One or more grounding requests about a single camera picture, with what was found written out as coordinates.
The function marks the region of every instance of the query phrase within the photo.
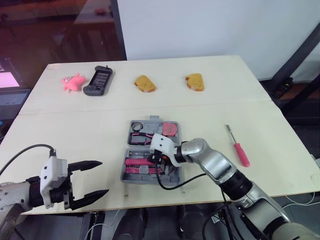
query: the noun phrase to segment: bread slice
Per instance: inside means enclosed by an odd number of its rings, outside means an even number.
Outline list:
[[[185,77],[186,85],[193,91],[201,92],[205,89],[204,80],[200,73],[193,73]]]
[[[138,76],[134,82],[139,90],[144,93],[150,93],[156,90],[156,86],[146,75]]]

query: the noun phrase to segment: pink handle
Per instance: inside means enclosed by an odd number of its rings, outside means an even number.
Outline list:
[[[149,162],[146,158],[126,158],[125,165],[136,165],[136,166],[140,166],[140,165],[155,165],[152,162]]]
[[[234,145],[234,148],[236,150],[236,153],[238,154],[238,157],[239,157],[242,165],[245,166],[245,167],[249,167],[250,166],[250,162],[249,162],[249,160],[247,158],[247,155],[246,155],[245,151],[242,149],[240,143],[236,143]]]

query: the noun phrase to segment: wooden table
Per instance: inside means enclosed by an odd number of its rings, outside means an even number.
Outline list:
[[[106,95],[89,97],[82,92],[63,92],[60,78],[75,74],[76,69],[90,78],[98,64],[108,64],[115,70]],[[204,92],[185,86],[184,76],[194,72],[202,73]],[[139,74],[147,74],[157,90],[140,92],[133,85]],[[170,84],[176,89],[174,93],[170,92]],[[46,70],[0,146],[0,163],[4,165],[21,149],[39,143],[52,145],[57,156],[68,163],[103,162],[94,169],[75,172],[71,178],[73,190],[76,198],[95,190],[110,191],[74,212],[222,201],[219,187],[206,176],[172,191],[157,185],[121,182],[130,121],[147,120],[150,115],[179,122],[183,141],[206,139],[271,196],[320,189],[317,165],[238,56],[66,63]],[[239,163],[224,124],[232,127],[250,167]],[[21,182],[39,175],[47,157],[46,149],[27,151],[7,168],[1,182]],[[196,164],[185,163],[182,170],[185,180],[201,173]],[[69,210],[56,203],[53,208],[41,206],[28,213],[64,212]]]

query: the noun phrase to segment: pliers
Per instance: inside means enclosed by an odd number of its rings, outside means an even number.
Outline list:
[[[151,144],[151,140],[146,140],[146,141],[132,141],[132,137],[146,137],[146,138],[150,138],[152,139],[152,137],[154,136],[154,134],[150,134],[150,133],[145,133],[145,132],[131,132],[130,136],[129,136],[129,144],[130,145],[150,145]]]

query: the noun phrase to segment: pink plush toy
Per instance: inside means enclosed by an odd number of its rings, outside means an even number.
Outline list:
[[[84,76],[79,76],[77,73],[75,76],[67,76],[61,80],[64,84],[64,90],[69,90],[69,93],[72,91],[79,91],[81,90],[82,84],[86,81]]]

